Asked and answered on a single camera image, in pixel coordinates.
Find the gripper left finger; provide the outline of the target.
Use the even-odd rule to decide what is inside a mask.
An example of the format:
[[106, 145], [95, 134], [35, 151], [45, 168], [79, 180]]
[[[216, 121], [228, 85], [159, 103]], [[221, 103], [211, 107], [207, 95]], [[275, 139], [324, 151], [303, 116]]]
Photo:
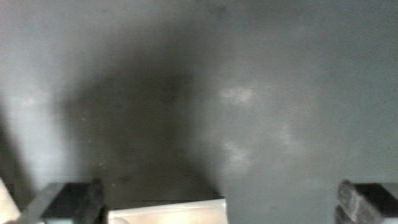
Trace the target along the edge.
[[67, 183], [40, 215], [44, 224], [104, 224], [106, 205], [99, 179]]

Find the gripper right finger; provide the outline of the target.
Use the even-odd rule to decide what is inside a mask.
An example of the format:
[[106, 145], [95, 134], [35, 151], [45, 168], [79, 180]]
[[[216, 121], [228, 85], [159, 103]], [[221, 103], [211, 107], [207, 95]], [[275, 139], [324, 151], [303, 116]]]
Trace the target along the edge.
[[398, 183], [339, 183], [333, 224], [398, 224]]

